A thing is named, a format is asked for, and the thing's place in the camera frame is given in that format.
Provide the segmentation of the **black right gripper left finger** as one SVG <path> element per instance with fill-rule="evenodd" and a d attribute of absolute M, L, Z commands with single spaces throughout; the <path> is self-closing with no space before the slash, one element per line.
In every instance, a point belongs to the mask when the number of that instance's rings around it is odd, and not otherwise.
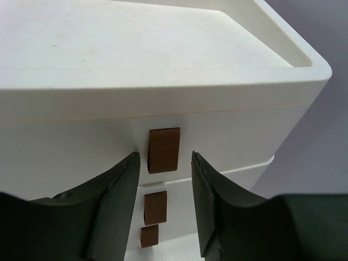
<path fill-rule="evenodd" d="M 1 193 L 1 260 L 123 260 L 139 176 L 133 152 L 52 198 Z"/>

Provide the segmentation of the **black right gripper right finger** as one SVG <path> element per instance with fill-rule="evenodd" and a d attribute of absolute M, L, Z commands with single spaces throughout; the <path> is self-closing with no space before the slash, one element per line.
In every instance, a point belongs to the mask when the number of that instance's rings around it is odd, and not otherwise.
<path fill-rule="evenodd" d="M 236 206 L 228 179 L 191 159 L 200 253 L 205 260 L 347 260 L 347 195 L 282 194 Z"/>

